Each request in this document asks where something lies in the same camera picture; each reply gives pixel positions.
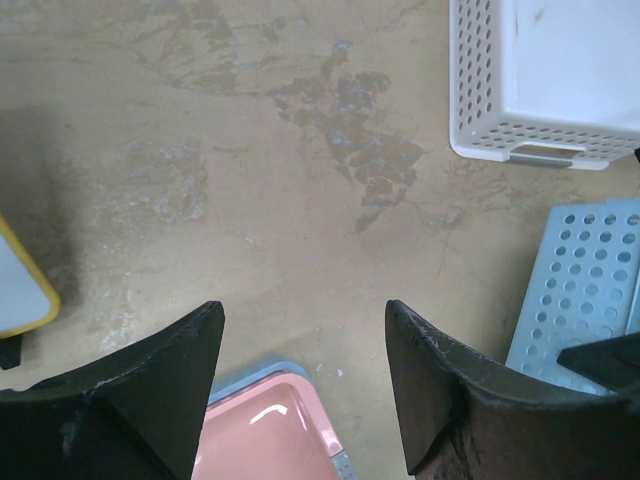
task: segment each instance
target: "dark floor patch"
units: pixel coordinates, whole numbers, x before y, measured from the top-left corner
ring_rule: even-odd
[[[354,228],[362,232],[385,208],[404,201],[407,189],[417,180],[413,166],[424,150],[408,138],[377,132],[365,124],[391,82],[386,75],[370,71],[335,78],[335,68],[348,62],[350,46],[337,42],[317,75],[297,78],[269,95],[280,118],[322,133],[336,171],[361,185],[361,211]]]

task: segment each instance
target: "concrete floor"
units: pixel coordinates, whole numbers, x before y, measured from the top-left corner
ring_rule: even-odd
[[[0,211],[64,301],[1,387],[217,299],[219,374],[301,363],[361,478],[404,478],[386,300],[504,359],[549,208],[638,191],[456,156],[446,0],[0,9]]]

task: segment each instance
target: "pink plastic container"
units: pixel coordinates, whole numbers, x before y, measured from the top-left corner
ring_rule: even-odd
[[[313,385],[277,373],[209,407],[193,480],[339,480],[343,451]]]

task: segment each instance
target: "plastic basket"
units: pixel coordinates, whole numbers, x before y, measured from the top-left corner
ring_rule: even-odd
[[[639,200],[552,209],[507,366],[556,385],[605,395],[557,364],[560,351],[637,331]]]
[[[640,147],[635,2],[451,0],[450,22],[458,154],[600,170]]]

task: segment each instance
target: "blue plastic basket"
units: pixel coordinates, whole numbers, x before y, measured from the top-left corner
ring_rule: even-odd
[[[551,210],[508,367],[573,390],[609,393],[556,360],[566,347],[640,330],[638,212],[640,199]]]

